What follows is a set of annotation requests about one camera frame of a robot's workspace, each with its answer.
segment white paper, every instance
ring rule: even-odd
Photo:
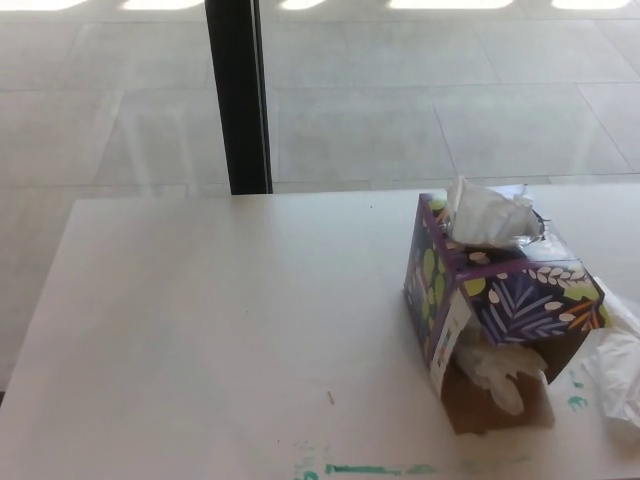
[[[609,430],[628,442],[640,441],[640,318],[607,289],[605,306],[613,328],[584,366],[600,391]]]

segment tile floor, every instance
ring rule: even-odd
[[[640,182],[639,2],[260,0],[276,191]],[[0,63],[2,390],[76,199],[229,189],[201,0],[2,0]]]

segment sunlight patch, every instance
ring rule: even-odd
[[[306,10],[307,8],[320,5],[325,0],[284,0],[280,4],[280,8],[283,10]]]
[[[127,0],[123,10],[183,10],[202,4],[204,0]]]
[[[553,0],[561,10],[614,10],[629,4],[629,0]]]
[[[75,7],[87,0],[0,0],[0,12],[54,12]]]
[[[388,7],[398,10],[488,10],[511,3],[513,0],[391,0]]]

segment cardboard flap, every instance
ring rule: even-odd
[[[553,382],[562,372],[588,334],[588,331],[575,331],[559,337],[538,340],[529,345],[547,362],[544,375],[548,383]]]

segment floor tile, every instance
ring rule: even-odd
[[[487,22],[476,30],[504,83],[638,80],[589,20]]]
[[[520,0],[532,19],[640,18],[634,0]]]
[[[377,180],[369,182],[371,190],[429,190],[433,188],[447,188],[453,178],[437,180]]]
[[[347,26],[355,86],[498,83],[473,30],[453,22]]]
[[[189,185],[187,198],[197,197],[228,197],[231,195],[229,183],[219,183],[212,185]]]
[[[38,90],[55,80],[79,26],[11,23],[0,28],[0,90]]]
[[[86,24],[60,70],[64,89],[204,88],[204,23]]]
[[[580,85],[578,88],[620,152],[640,171],[640,84]]]
[[[204,90],[128,92],[94,183],[226,182],[226,157],[215,98]]]
[[[561,175],[550,177],[551,183],[592,184],[592,183],[640,183],[640,174],[622,175]]]
[[[545,175],[532,175],[527,177],[480,177],[467,178],[471,183],[483,185],[485,187],[495,187],[500,185],[547,185],[549,177]]]
[[[367,19],[363,0],[266,0],[280,22],[361,22]]]
[[[598,27],[640,72],[640,20],[603,20],[598,22]]]
[[[517,20],[521,0],[362,0],[367,19],[377,21]]]
[[[278,182],[273,193],[356,192],[370,190],[369,182]]]
[[[630,171],[574,86],[438,87],[432,92],[462,175]]]
[[[87,198],[186,198],[186,185],[110,185],[76,187],[76,199]]]
[[[120,99],[114,92],[0,92],[0,185],[90,184]]]
[[[202,22],[203,0],[2,0],[1,22]]]
[[[262,41],[267,86],[349,86],[352,62],[345,29],[339,23],[265,27]]]
[[[455,175],[426,89],[308,89],[280,97],[280,181]]]

